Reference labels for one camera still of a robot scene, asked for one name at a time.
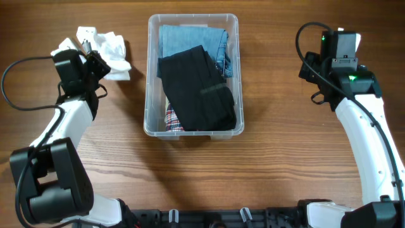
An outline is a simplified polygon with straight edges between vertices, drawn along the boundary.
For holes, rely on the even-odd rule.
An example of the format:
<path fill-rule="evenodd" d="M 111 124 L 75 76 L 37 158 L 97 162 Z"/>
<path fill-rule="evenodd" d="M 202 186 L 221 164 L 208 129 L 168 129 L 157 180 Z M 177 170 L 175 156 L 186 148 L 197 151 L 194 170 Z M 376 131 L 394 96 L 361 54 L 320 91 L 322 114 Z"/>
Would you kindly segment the white printed t-shirt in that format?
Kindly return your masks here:
<path fill-rule="evenodd" d="M 132 69 L 126 60 L 126 47 L 121 35 L 114 32 L 99 34 L 95 27 L 78 27 L 77 39 L 85 53 L 97 51 L 111 71 L 104 76 L 106 80 L 130 80 Z"/>

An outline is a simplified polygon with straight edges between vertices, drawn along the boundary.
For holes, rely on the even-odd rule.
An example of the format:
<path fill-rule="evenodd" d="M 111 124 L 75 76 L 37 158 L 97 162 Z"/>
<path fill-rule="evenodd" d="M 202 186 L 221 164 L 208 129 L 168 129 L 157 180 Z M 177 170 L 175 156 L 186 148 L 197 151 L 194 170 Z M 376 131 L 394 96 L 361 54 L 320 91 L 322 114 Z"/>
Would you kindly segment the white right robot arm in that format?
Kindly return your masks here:
<path fill-rule="evenodd" d="M 327 28 L 321 51 L 300 54 L 299 77 L 316 84 L 349 139 L 358 167 L 363 204 L 331 201 L 303 204 L 309 227 L 404 227 L 404 165 L 385 118 L 375 74 L 356 57 L 361 36 Z"/>

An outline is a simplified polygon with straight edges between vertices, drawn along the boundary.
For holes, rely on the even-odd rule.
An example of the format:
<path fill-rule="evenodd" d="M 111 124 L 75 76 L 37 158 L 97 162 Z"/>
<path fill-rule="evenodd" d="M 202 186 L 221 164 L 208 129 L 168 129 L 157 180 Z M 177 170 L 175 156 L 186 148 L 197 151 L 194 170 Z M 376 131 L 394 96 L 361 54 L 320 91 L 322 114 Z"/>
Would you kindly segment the plaid shirt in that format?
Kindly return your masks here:
<path fill-rule="evenodd" d="M 180 120 L 178 119 L 172 105 L 168 103 L 165 114 L 165 125 L 167 132 L 181 132 L 184 131 Z"/>

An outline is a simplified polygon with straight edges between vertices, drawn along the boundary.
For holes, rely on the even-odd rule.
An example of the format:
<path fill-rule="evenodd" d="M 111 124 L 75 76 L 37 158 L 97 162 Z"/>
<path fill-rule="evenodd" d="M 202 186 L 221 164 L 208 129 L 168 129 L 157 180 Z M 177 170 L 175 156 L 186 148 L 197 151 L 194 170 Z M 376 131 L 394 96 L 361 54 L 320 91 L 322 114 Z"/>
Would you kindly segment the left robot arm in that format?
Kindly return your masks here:
<path fill-rule="evenodd" d="M 111 69 L 97 51 L 75 49 L 50 57 L 60 77 L 55 115 L 30 146 L 12 152 L 15 211 L 21 225 L 63 227 L 140 227 L 120 199 L 95 194 L 77 154 L 99 105 L 99 81 Z"/>

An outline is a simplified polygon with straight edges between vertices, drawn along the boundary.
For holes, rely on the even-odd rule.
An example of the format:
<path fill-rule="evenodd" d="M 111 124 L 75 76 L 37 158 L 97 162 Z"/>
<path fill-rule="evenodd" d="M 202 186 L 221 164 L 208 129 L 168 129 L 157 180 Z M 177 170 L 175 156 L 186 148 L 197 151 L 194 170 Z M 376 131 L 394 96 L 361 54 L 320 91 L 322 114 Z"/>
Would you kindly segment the blue jeans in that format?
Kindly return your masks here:
<path fill-rule="evenodd" d="M 202 46 L 221 74 L 225 78 L 232 78 L 232 62 L 226 52 L 228 38 L 229 34 L 224 28 L 162 25 L 159 27 L 158 57 L 164 58 Z"/>

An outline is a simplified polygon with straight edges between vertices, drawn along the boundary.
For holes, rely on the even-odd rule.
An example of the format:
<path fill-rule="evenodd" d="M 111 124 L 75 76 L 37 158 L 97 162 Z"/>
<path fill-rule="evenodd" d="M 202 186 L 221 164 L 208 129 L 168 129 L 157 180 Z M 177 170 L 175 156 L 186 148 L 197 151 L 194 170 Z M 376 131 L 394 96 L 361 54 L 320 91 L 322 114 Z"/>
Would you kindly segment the black garment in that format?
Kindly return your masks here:
<path fill-rule="evenodd" d="M 202 46 L 160 58 L 158 72 L 164 93 L 185 131 L 235 128 L 232 92 Z"/>

